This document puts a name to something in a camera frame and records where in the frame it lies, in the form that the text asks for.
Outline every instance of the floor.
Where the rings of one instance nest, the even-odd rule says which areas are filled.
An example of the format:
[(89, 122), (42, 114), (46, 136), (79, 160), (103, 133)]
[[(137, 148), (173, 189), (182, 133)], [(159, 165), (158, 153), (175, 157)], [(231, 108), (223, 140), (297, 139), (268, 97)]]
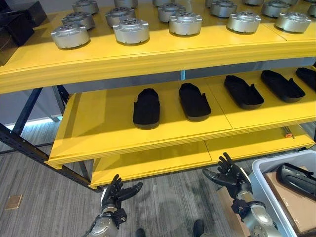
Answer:
[[(23, 136), (34, 144), (51, 142), (57, 127), (55, 123), (41, 124), (26, 128)], [(315, 123), (303, 127), (314, 136)], [(51, 146), (41, 149), (49, 153)], [(252, 162), (247, 159), (238, 165), (251, 172)], [(0, 155), (0, 180), (0, 237), (80, 237), (100, 210), (101, 194), (18, 152)], [(138, 228), (145, 229), (148, 237), (191, 237), (193, 222), (198, 218), (216, 237), (238, 237), (221, 208), (216, 194), (219, 187), (204, 178), (201, 168), (141, 181), (144, 185), (140, 193), (122, 204), (127, 222), (121, 225), (119, 237), (133, 237)], [(125, 182), (124, 186), (136, 182)], [(5, 211), (8, 197), (19, 194), (23, 195), (20, 208)]]

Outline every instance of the small tag on floor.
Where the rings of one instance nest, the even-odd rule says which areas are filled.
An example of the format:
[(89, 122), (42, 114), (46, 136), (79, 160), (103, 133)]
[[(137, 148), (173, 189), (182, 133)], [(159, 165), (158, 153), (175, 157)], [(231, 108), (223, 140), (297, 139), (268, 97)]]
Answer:
[(22, 195), (10, 196), (6, 203), (5, 210), (18, 209), (22, 200)]

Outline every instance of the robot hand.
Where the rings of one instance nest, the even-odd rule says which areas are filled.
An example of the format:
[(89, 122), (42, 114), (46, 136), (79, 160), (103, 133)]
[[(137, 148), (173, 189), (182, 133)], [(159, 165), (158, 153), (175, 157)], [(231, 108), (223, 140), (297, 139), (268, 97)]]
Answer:
[(248, 176), (234, 164), (225, 152), (219, 157), (220, 173), (203, 169), (203, 174), (216, 184), (225, 186), (234, 199), (232, 209), (239, 214), (242, 222), (248, 227), (251, 237), (281, 237), (271, 217), (266, 212), (265, 204), (256, 201), (252, 196), (252, 188)]
[(121, 208), (122, 201), (135, 196), (142, 188), (143, 183), (139, 182), (131, 188), (122, 189), (122, 179), (117, 174), (111, 184), (109, 184), (102, 193), (101, 197), (101, 212), (109, 205), (114, 205), (116, 209)]
[(101, 213), (83, 237), (116, 237), (119, 225), (127, 221), (127, 214), (121, 208), (122, 201), (135, 196), (142, 186), (143, 183), (139, 182), (131, 188), (123, 189), (122, 179), (117, 174), (102, 193)]
[(252, 192), (250, 181), (244, 171), (234, 164), (226, 152), (223, 155), (226, 159), (220, 156), (218, 162), (220, 173), (203, 169), (203, 174), (214, 183), (225, 186), (233, 199), (236, 199), (241, 191)]

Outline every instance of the gray wall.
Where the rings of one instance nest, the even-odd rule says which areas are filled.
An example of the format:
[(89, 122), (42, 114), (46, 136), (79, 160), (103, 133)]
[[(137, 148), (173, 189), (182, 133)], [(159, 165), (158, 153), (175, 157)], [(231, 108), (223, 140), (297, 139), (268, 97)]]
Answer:
[[(302, 58), (302, 59), (288, 59), (266, 62), (243, 63), (235, 65), (227, 65), (212, 68), (202, 68), (186, 71), (186, 79), (233, 74), (238, 72), (248, 72), (256, 70), (267, 70), (273, 68), (284, 67), (299, 67), (312, 65), (315, 58)], [(133, 86), (140, 84), (159, 83), (165, 81), (179, 80), (180, 72), (170, 72), (153, 75), (142, 75), (136, 77), (126, 77), (118, 79), (98, 80), (82, 83), (73, 83), (64, 85), (69, 93), (99, 90), (106, 88), (116, 88), (124, 86)], [(13, 93), (0, 95), (0, 123), (12, 124), (15, 123), (25, 102), (27, 95), (31, 93), (30, 90), (18, 91)], [(41, 92), (39, 99), (29, 117), (29, 119), (46, 118), (47, 114), (56, 116), (60, 114), (56, 99), (52, 92), (51, 87), (44, 88)]]

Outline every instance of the shoe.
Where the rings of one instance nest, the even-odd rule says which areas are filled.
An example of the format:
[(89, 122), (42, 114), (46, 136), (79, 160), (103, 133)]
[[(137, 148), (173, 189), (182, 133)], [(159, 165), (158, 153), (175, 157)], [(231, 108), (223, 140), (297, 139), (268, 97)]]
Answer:
[(200, 237), (204, 233), (204, 222), (202, 220), (196, 220), (193, 225), (193, 236)]
[(211, 114), (206, 95), (201, 94), (197, 86), (191, 83), (182, 84), (179, 96), (183, 112), (189, 121), (203, 121)]
[(138, 229), (136, 231), (136, 237), (146, 237), (144, 229)]
[(134, 102), (133, 122), (141, 129), (153, 129), (159, 125), (160, 103), (154, 89), (147, 88), (139, 93)]
[(236, 76), (226, 76), (224, 85), (242, 109), (256, 109), (265, 101), (254, 84), (249, 86), (243, 79)]
[(316, 91), (316, 72), (307, 68), (298, 68), (296, 75)]
[(261, 79), (284, 102), (296, 102), (305, 96), (305, 92), (294, 82), (293, 78), (287, 80), (279, 73), (264, 70), (261, 73)]

